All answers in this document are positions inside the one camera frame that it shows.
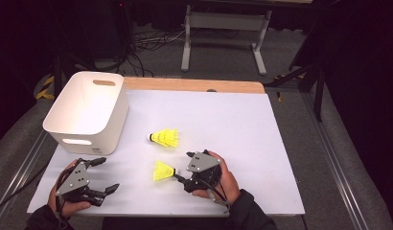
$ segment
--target table leg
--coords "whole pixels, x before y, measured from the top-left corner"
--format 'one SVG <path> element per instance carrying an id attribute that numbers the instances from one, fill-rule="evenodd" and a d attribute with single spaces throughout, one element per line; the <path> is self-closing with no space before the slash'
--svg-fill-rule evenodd
<path id="1" fill-rule="evenodd" d="M 266 16 L 263 18 L 263 24 L 260 28 L 259 37 L 256 43 L 251 44 L 251 48 L 253 50 L 254 58 L 256 59 L 257 68 L 259 69 L 260 75 L 266 75 L 267 71 L 265 68 L 265 64 L 263 63 L 262 54 L 260 53 L 260 49 L 262 48 L 263 40 L 266 35 L 268 23 L 270 22 L 272 11 L 266 11 Z"/>
<path id="2" fill-rule="evenodd" d="M 187 72 L 190 66 L 190 54 L 191 54 L 191 6 L 187 6 L 187 12 L 185 15 L 185 44 L 184 53 L 182 54 L 181 71 Z"/>

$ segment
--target black sleeve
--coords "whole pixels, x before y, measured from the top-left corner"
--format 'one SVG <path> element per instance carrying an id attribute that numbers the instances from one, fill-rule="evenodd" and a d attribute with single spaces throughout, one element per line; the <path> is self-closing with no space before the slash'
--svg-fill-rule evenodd
<path id="1" fill-rule="evenodd" d="M 274 221 L 269 218 L 254 201 L 252 194 L 241 190 L 241 195 L 230 209 L 229 224 L 235 229 L 276 230 Z"/>
<path id="2" fill-rule="evenodd" d="M 65 230 L 74 230 L 69 223 L 67 224 Z M 50 206 L 44 205 L 32 213 L 25 230 L 58 230 L 58 219 Z"/>

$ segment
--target white table surface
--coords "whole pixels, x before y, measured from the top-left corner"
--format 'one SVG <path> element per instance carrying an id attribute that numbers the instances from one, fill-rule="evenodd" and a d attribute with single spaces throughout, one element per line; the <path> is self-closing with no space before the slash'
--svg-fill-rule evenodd
<path id="1" fill-rule="evenodd" d="M 268 215 L 304 214 L 289 159 L 267 94 L 128 90 L 129 109 L 117 149 L 106 162 L 88 169 L 89 188 L 103 191 L 120 183 L 101 207 L 80 212 L 88 216 L 226 216 L 223 206 L 194 197 L 173 178 L 154 182 L 157 160 L 180 170 L 186 178 L 187 151 L 221 155 L 241 189 L 255 196 Z M 147 140 L 164 128 L 177 128 L 178 148 Z M 27 210 L 47 203 L 61 171 L 74 159 L 97 155 L 67 152 L 58 145 Z"/>

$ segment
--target white storage bin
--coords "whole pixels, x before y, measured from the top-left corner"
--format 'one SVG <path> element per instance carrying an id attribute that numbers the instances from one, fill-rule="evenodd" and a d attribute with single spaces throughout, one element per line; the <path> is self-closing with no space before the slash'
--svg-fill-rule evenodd
<path id="1" fill-rule="evenodd" d="M 67 151 L 110 154 L 119 142 L 127 110 L 122 76 L 78 72 L 59 94 L 43 127 Z"/>

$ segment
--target yellow shuttlecock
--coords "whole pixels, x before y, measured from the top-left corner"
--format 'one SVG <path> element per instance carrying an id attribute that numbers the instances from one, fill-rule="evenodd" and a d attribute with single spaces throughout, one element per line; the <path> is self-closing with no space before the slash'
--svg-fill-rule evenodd
<path id="1" fill-rule="evenodd" d="M 178 146 L 178 131 L 176 129 L 164 129 L 150 134 L 150 140 L 164 147 Z"/>
<path id="2" fill-rule="evenodd" d="M 169 178 L 175 175 L 175 168 L 172 168 L 161 161 L 155 162 L 154 174 L 152 179 L 154 181 Z"/>

